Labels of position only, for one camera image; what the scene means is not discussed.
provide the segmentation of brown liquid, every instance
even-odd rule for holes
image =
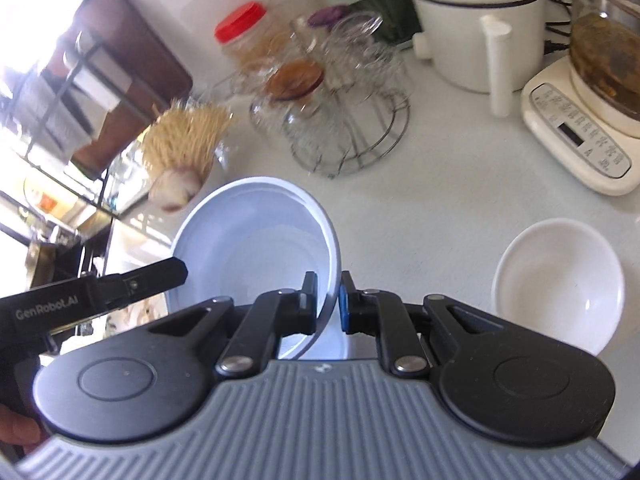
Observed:
[[[588,14],[572,27],[570,55],[596,94],[640,121],[640,36],[614,20]]]

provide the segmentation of purple lid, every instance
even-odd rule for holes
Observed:
[[[336,23],[349,14],[351,14],[351,7],[348,5],[325,7],[314,12],[306,20],[306,24],[311,28],[326,27],[331,30]]]

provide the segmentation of brown lid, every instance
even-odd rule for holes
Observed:
[[[276,101],[293,101],[310,94],[324,80],[324,67],[310,59],[295,59],[283,64],[265,85]]]

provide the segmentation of red lid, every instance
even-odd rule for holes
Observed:
[[[220,43],[228,43],[252,28],[266,12],[259,2],[244,4],[218,23],[213,35]]]

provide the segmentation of bowl rim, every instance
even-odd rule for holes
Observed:
[[[616,251],[612,247],[611,243],[599,232],[597,229],[588,225],[585,222],[581,222],[579,220],[575,220],[572,218],[548,218],[542,220],[540,222],[536,222],[533,225],[530,225],[524,231],[522,231],[518,236],[516,236],[511,243],[508,245],[502,256],[500,257],[500,261],[498,266],[495,269],[494,279],[491,286],[491,304],[494,314],[496,316],[502,317],[503,310],[500,308],[498,304],[498,289],[500,287],[500,279],[504,272],[504,267],[506,265],[507,260],[511,257],[513,252],[519,247],[519,245],[525,240],[529,238],[532,234],[539,232],[541,230],[545,230],[552,226],[564,226],[570,228],[572,230],[580,231],[583,234],[591,237],[596,240],[599,245],[612,256],[613,268],[612,270],[618,277],[618,298],[615,305],[615,310],[613,314],[612,328],[607,333],[604,333],[605,337],[602,339],[603,343],[601,345],[595,346],[593,349],[589,350],[593,355],[600,354],[609,344],[611,338],[616,333],[618,329],[618,325],[620,323],[620,318],[622,317],[622,311],[625,305],[625,297],[626,297],[626,283],[625,283],[625,274],[622,269],[622,264],[620,263],[620,258],[616,254]]]
[[[331,315],[334,312],[335,304],[337,302],[338,292],[340,289],[340,276],[342,273],[342,264],[340,260],[340,244],[338,243],[338,237],[335,232],[334,225],[332,224],[331,219],[329,218],[324,208],[322,208],[318,200],[316,200],[311,194],[306,192],[301,187],[289,182],[288,180],[283,180],[281,178],[272,176],[251,176],[242,178],[240,180],[235,180],[233,182],[230,182],[229,184],[225,184],[224,186],[219,187],[217,190],[209,193],[189,213],[187,218],[184,219],[180,228],[178,229],[177,234],[174,237],[174,241],[171,244],[171,255],[174,256],[175,250],[177,249],[178,243],[180,242],[180,238],[182,237],[182,233],[188,228],[188,224],[190,223],[191,219],[196,216],[198,212],[203,209],[209,202],[215,200],[219,195],[229,192],[229,190],[231,189],[235,189],[237,187],[255,186],[257,184],[266,184],[276,189],[284,190],[292,198],[298,199],[298,201],[311,213],[316,222],[318,222],[318,225],[322,230],[324,242],[329,251],[328,287],[326,296],[324,298],[324,303],[322,304],[320,312],[318,313],[318,319],[316,321],[316,332],[313,335],[309,335],[303,338],[300,343],[287,351],[286,354],[283,354],[279,357],[280,359],[299,359],[318,340],[318,338],[320,337],[322,332],[324,332],[324,329],[328,325]],[[165,294],[165,298],[167,303],[167,310],[169,310],[170,304],[174,301],[172,300],[171,291],[168,291]]]

